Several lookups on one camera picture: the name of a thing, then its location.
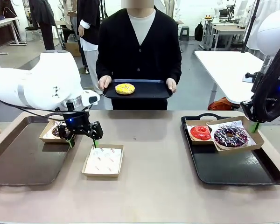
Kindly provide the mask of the person's left hand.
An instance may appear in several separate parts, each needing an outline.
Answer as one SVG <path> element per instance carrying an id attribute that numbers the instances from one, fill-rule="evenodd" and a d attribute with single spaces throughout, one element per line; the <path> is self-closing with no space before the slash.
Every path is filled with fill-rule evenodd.
<path id="1" fill-rule="evenodd" d="M 166 80 L 166 85 L 168 87 L 168 89 L 172 92 L 172 93 L 175 93 L 176 92 L 176 89 L 177 89 L 177 84 L 176 84 L 176 81 L 172 78 L 168 78 Z"/>

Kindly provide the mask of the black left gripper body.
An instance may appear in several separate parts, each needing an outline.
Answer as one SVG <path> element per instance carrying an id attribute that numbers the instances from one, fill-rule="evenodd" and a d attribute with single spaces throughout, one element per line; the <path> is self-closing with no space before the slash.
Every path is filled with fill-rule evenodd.
<path id="1" fill-rule="evenodd" d="M 62 116 L 71 133 L 89 136 L 90 122 L 88 112 L 64 112 Z"/>

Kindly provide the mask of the person's right hand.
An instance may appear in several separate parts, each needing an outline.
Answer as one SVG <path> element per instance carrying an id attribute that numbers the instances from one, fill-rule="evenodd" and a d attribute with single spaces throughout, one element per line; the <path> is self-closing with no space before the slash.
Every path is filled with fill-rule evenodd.
<path id="1" fill-rule="evenodd" d="M 102 76 L 98 81 L 99 88 L 103 91 L 112 82 L 112 78 L 109 75 Z"/>

